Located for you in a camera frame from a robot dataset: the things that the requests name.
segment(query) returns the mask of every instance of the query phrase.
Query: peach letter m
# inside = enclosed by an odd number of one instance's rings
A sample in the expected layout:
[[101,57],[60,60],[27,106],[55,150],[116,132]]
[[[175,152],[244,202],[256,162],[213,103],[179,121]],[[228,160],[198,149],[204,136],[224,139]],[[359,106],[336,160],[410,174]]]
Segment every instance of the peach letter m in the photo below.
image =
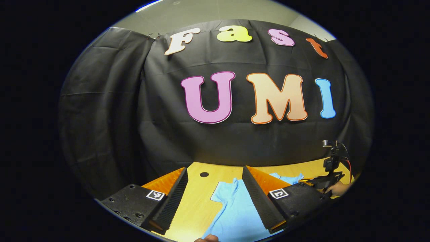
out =
[[281,91],[266,73],[252,73],[246,79],[254,85],[255,91],[255,115],[251,117],[252,123],[267,124],[272,121],[273,117],[269,114],[268,104],[279,121],[284,118],[288,104],[290,105],[290,110],[286,115],[288,120],[299,121],[307,118],[301,89],[303,82],[301,76],[286,75]]

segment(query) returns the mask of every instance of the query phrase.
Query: pink letter u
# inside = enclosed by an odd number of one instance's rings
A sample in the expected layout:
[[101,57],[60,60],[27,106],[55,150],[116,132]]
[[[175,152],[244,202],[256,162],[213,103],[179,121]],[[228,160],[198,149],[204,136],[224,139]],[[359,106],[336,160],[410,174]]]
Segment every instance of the pink letter u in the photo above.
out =
[[235,76],[236,74],[231,71],[221,71],[211,76],[212,81],[216,82],[218,86],[219,106],[214,111],[203,108],[200,86],[205,82],[205,79],[201,76],[184,79],[181,86],[185,89],[188,114],[197,122],[204,124],[216,124],[226,120],[230,116],[233,106],[231,81]]

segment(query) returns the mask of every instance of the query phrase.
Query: finger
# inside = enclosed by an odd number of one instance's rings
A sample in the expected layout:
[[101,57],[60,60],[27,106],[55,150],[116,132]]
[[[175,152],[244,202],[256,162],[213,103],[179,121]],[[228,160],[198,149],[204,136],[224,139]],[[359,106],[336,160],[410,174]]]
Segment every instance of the finger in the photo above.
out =
[[327,189],[327,191],[326,191],[324,194],[326,194],[326,193],[330,192],[331,190],[333,190],[333,186],[329,187],[329,188]]
[[205,237],[205,240],[207,242],[218,242],[218,237],[212,234],[208,234],[208,236]]

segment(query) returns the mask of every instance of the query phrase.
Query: blue cloth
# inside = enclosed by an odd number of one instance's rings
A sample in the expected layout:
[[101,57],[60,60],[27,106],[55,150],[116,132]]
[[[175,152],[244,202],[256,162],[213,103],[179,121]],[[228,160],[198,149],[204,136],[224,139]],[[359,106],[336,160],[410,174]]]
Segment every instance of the blue cloth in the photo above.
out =
[[[298,177],[280,177],[277,173],[271,175],[291,185],[303,178],[301,173]],[[283,231],[270,234],[264,228],[243,180],[234,178],[233,183],[219,182],[211,200],[222,203],[222,208],[202,239],[213,234],[221,242],[253,242]]]
[[278,178],[278,179],[281,179],[281,180],[283,180],[284,182],[286,182],[286,183],[289,183],[289,184],[291,184],[291,185],[294,185],[294,184],[297,184],[298,183],[298,181],[300,180],[300,179],[303,179],[304,178],[304,176],[303,176],[303,174],[302,173],[300,173],[299,174],[299,176],[297,176],[297,177],[281,177],[280,175],[278,175],[278,173],[272,173],[272,174],[270,174],[271,176],[273,176],[273,177],[276,177],[276,178]]

